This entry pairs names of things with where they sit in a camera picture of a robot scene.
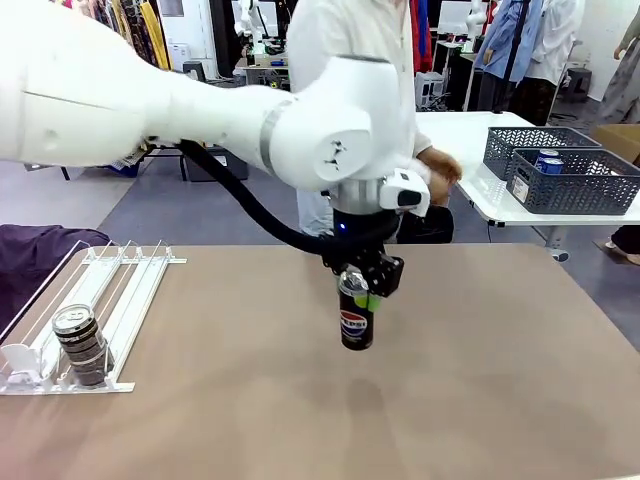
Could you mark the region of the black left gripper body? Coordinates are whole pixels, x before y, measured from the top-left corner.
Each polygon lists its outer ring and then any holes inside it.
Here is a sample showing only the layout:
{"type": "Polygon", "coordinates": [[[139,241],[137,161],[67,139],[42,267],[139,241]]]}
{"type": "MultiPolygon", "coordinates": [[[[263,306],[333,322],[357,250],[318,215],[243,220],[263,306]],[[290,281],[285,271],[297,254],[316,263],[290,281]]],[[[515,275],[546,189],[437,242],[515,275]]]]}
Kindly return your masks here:
{"type": "Polygon", "coordinates": [[[323,265],[331,270],[336,279],[344,272],[356,271],[373,294],[385,295],[386,281],[383,279],[382,256],[386,253],[382,242],[374,242],[351,250],[330,249],[322,254],[323,265]]]}

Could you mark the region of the black Pepsi can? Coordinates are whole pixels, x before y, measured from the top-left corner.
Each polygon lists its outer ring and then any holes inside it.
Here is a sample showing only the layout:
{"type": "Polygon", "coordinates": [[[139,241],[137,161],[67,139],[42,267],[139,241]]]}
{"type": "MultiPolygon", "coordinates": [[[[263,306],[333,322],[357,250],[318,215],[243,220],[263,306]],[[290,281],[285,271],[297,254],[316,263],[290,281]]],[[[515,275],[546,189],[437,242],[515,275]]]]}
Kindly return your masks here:
{"type": "Polygon", "coordinates": [[[374,312],[358,308],[353,301],[355,294],[368,291],[359,272],[347,271],[338,279],[341,341],[349,350],[366,350],[373,343],[374,312]]]}

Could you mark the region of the grey basket with white sticker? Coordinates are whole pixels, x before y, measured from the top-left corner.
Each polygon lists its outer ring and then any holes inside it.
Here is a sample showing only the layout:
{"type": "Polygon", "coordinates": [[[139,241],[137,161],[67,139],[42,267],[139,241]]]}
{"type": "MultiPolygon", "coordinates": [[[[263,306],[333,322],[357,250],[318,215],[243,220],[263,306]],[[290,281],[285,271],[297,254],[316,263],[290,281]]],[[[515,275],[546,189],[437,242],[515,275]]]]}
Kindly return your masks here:
{"type": "Polygon", "coordinates": [[[561,171],[544,173],[540,151],[516,149],[507,190],[540,215],[624,215],[640,192],[640,168],[604,149],[558,150],[561,171]]]}

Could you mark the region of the person's left forearm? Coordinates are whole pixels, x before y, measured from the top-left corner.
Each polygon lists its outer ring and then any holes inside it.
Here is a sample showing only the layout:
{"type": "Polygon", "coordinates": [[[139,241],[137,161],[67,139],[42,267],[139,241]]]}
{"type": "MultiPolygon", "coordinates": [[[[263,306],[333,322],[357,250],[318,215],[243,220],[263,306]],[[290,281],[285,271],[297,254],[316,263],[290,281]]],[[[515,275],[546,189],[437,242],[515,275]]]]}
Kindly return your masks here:
{"type": "Polygon", "coordinates": [[[431,158],[432,142],[418,127],[415,128],[413,156],[427,165],[431,158]]]}

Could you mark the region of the person's left hand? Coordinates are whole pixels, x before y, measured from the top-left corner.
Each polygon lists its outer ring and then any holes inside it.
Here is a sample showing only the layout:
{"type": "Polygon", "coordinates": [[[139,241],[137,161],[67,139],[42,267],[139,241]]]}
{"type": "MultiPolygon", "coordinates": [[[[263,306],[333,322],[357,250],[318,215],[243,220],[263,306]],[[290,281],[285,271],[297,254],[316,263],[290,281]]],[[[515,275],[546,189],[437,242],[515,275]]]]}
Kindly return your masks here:
{"type": "Polygon", "coordinates": [[[456,183],[462,178],[461,165],[451,155],[433,146],[430,161],[426,166],[444,177],[450,184],[456,183]]]}

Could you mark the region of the white table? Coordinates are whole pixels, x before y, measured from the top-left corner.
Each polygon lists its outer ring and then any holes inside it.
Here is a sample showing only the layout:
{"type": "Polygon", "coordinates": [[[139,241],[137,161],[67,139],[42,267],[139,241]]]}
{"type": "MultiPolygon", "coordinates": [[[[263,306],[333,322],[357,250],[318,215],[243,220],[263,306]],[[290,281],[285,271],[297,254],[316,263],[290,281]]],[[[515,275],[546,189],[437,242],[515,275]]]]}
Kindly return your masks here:
{"type": "Polygon", "coordinates": [[[538,215],[528,212],[506,190],[506,183],[484,165],[483,157],[490,127],[527,127],[529,123],[511,113],[421,112],[419,128],[433,145],[451,154],[463,167],[457,187],[487,222],[495,227],[531,227],[545,241],[555,260],[569,259],[563,247],[568,229],[574,226],[640,225],[640,194],[623,216],[538,215]]]}

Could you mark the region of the grey woven plastic basket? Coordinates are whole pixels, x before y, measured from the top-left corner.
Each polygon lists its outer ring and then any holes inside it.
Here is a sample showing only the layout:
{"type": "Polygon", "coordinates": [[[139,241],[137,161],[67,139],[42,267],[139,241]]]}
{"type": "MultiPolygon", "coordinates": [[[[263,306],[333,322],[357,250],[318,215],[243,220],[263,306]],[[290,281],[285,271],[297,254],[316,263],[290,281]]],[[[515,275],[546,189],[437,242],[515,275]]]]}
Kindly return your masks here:
{"type": "Polygon", "coordinates": [[[590,137],[569,127],[489,127],[483,163],[507,181],[515,149],[599,148],[590,137]]]}

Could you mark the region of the blue shirt on mannequin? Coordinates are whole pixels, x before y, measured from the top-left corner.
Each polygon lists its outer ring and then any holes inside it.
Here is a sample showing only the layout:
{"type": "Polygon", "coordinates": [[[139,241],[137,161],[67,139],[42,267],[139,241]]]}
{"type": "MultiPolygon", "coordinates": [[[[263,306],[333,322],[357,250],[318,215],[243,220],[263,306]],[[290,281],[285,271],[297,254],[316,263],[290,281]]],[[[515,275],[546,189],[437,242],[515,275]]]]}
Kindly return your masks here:
{"type": "MultiPolygon", "coordinates": [[[[524,0],[503,0],[477,54],[474,68],[502,79],[524,0]]],[[[541,14],[540,0],[530,0],[510,82],[519,83],[531,60],[541,14]]]]}

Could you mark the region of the black stand pole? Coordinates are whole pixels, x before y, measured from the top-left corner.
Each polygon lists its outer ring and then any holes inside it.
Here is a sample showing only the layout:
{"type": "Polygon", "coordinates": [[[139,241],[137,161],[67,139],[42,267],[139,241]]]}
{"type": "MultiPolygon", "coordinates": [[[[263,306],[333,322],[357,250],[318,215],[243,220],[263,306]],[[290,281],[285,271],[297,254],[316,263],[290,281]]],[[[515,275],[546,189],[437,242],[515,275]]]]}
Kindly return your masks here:
{"type": "Polygon", "coordinates": [[[496,93],[496,97],[494,99],[492,112],[495,114],[501,114],[503,111],[504,98],[511,81],[511,74],[512,74],[514,63],[515,63],[515,59],[517,57],[519,45],[521,42],[521,35],[524,29],[526,16],[529,10],[529,4],[530,4],[530,0],[521,0],[521,9],[516,22],[514,36],[513,36],[513,40],[512,40],[511,48],[509,52],[509,57],[507,60],[507,64],[505,66],[504,76],[500,82],[499,88],[496,93]]]}

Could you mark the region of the black can with white bands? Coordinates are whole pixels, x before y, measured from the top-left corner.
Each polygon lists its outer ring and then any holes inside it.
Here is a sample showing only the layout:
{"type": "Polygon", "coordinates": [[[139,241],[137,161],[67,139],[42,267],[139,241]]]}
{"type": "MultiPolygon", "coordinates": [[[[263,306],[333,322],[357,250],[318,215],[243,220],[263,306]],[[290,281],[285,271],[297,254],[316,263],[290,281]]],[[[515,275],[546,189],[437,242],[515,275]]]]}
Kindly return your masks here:
{"type": "Polygon", "coordinates": [[[114,358],[92,308],[85,304],[63,307],[52,318],[52,330],[77,382],[83,387],[104,385],[114,358]]]}

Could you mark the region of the black plastic stool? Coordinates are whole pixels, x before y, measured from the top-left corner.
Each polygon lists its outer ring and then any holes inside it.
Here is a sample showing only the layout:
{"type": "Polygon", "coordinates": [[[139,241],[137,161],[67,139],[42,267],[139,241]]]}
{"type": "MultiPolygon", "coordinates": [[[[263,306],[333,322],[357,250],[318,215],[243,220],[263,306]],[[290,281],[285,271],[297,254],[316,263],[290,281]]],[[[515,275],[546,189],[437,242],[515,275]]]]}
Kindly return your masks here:
{"type": "Polygon", "coordinates": [[[592,71],[586,68],[569,68],[568,77],[569,85],[564,94],[564,100],[569,103],[586,102],[592,79],[592,71]]]}

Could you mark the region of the brown cardboard box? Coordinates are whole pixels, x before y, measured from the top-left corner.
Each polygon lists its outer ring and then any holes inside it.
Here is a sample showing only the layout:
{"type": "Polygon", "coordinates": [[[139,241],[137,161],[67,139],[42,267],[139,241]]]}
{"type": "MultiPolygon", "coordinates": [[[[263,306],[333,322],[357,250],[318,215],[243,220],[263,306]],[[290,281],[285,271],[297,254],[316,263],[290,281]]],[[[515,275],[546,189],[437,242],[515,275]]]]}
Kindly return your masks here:
{"type": "Polygon", "coordinates": [[[640,168],[640,123],[596,126],[590,136],[605,149],[640,168]]]}

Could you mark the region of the white shirt on mannequin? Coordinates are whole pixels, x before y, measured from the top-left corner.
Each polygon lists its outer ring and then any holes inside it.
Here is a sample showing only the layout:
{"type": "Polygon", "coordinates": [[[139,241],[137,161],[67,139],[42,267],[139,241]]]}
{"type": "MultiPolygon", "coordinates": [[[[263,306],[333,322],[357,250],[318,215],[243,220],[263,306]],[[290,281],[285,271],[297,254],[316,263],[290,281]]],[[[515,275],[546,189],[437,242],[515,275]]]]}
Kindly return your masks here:
{"type": "Polygon", "coordinates": [[[558,84],[584,11],[585,0],[544,0],[541,24],[526,78],[558,84]]]}

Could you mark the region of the rack of colourful garments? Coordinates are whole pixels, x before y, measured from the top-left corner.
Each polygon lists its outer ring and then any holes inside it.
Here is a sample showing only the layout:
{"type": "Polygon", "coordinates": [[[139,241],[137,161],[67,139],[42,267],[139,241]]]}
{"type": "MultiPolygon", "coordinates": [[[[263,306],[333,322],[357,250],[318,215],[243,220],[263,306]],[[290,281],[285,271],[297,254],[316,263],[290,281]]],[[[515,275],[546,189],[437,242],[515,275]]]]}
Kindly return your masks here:
{"type": "Polygon", "coordinates": [[[147,63],[172,70],[158,0],[48,0],[118,33],[147,63]]]}

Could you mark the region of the dark purple cloth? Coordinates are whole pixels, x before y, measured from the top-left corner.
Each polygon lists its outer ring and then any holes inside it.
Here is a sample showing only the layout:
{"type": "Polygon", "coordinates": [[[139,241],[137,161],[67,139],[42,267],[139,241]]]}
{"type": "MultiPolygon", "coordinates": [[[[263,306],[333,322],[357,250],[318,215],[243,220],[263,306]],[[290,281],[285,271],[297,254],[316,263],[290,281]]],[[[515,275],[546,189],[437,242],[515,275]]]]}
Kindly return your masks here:
{"type": "Polygon", "coordinates": [[[109,241],[92,229],[0,225],[0,333],[69,251],[109,241]]]}

